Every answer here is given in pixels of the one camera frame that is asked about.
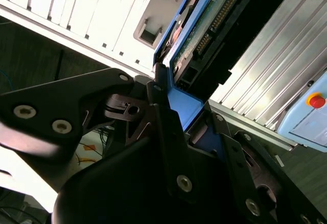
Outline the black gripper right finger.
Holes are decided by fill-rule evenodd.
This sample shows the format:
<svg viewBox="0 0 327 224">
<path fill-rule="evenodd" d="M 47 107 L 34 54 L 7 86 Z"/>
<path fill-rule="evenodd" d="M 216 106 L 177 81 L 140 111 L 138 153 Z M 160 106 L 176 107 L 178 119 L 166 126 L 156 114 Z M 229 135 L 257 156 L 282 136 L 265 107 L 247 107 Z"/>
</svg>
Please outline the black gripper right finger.
<svg viewBox="0 0 327 224">
<path fill-rule="evenodd" d="M 239 187 L 246 195 L 246 206 L 265 223 L 326 223 L 326 219 L 276 164 L 267 150 L 244 131 L 233 136 L 225 119 L 211 113 L 213 130 L 220 136 L 230 158 L 241 172 Z"/>
</svg>

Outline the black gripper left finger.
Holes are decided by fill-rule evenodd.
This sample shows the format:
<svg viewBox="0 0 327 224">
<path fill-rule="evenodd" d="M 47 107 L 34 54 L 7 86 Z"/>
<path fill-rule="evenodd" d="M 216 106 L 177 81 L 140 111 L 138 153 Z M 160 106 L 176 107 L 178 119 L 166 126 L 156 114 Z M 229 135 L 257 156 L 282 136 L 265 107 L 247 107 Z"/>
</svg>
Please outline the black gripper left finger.
<svg viewBox="0 0 327 224">
<path fill-rule="evenodd" d="M 167 72 L 157 63 L 154 80 L 141 84 L 109 68 L 3 94 L 1 145 L 61 163 L 72 158 L 83 135 L 121 122 L 119 148 L 106 158 L 143 139 L 154 142 L 168 193 L 193 204 L 197 178 L 178 113 L 168 101 Z"/>
</svg>

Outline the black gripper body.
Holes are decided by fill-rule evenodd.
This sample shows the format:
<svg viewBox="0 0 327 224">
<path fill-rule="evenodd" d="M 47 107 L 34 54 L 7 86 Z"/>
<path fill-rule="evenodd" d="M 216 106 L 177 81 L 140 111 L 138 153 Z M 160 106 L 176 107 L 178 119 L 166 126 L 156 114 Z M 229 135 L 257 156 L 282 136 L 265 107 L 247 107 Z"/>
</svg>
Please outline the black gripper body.
<svg viewBox="0 0 327 224">
<path fill-rule="evenodd" d="M 143 139 L 72 176 L 52 223 L 242 223 L 224 165 L 202 150 L 188 152 L 198 179 L 194 204 L 168 193 L 159 148 Z"/>
</svg>

